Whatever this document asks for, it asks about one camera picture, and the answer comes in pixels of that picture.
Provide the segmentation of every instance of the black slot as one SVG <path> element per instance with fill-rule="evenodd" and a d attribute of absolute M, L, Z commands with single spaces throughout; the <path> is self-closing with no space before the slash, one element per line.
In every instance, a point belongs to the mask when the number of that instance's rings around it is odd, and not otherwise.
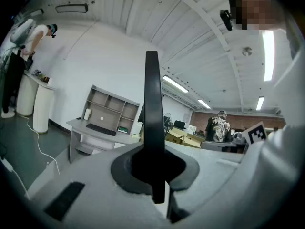
<path fill-rule="evenodd" d="M 44 210 L 44 212 L 49 216 L 52 216 L 54 219 L 62 221 L 63 217 L 68 212 L 84 186 L 85 184 L 80 182 L 70 183 Z"/>

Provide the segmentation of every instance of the black pants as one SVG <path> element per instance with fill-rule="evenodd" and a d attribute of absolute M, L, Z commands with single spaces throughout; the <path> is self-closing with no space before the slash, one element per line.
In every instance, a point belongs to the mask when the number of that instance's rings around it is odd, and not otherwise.
<path fill-rule="evenodd" d="M 2 109 L 5 113 L 9 111 L 10 98 L 15 90 L 18 90 L 23 71 L 25 68 L 25 61 L 20 56 L 14 53 L 10 56 L 10 62 L 5 74 L 4 92 L 2 99 Z"/>

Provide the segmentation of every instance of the brick wall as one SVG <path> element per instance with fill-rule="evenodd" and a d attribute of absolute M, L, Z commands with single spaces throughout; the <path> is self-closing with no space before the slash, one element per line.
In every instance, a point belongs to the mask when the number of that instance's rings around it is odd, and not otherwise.
<path fill-rule="evenodd" d="M 194 125 L 197 127 L 197 131 L 202 130 L 204 131 L 206 125 L 208 124 L 208 119 L 210 117 L 214 117 L 216 114 L 210 113 L 201 113 L 193 111 L 190 125 Z M 239 116 L 239 115 L 228 115 L 226 118 L 227 122 L 230 123 L 231 128 L 234 127 L 236 129 L 245 129 L 249 128 L 259 122 L 263 122 L 265 127 L 268 128 L 283 128 L 286 123 L 285 120 L 282 118 L 275 118 L 275 117 L 258 117 L 258 116 Z"/>

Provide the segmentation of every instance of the ceiling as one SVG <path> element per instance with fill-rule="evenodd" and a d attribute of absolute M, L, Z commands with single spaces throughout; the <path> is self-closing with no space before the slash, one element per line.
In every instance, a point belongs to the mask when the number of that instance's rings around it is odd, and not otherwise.
<path fill-rule="evenodd" d="M 57 13 L 55 6 L 87 3 L 87 13 Z M 219 11 L 228 0 L 29 0 L 23 14 L 42 8 L 44 18 L 96 20 L 140 36 L 164 50 L 162 75 L 189 90 L 183 93 L 164 82 L 163 93 L 197 111 L 197 100 L 213 110 L 256 113 L 259 96 L 265 96 L 261 115 L 275 115 L 278 106 L 271 89 L 291 62 L 289 42 L 274 32 L 275 67 L 272 81 L 264 82 L 264 46 L 258 31 L 228 31 Z M 250 47 L 251 56 L 242 49 Z"/>

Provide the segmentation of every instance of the white cylindrical stand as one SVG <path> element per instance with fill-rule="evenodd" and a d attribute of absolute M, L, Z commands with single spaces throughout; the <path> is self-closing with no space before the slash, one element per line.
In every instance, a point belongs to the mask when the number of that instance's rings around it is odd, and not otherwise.
<path fill-rule="evenodd" d="M 22 76 L 17 99 L 17 113 L 23 116 L 29 116 L 33 113 L 37 89 L 38 84 L 34 80 L 26 75 Z"/>
<path fill-rule="evenodd" d="M 33 118 L 33 129 L 38 133 L 46 133 L 48 131 L 49 112 L 53 94 L 54 90 L 39 85 Z"/>

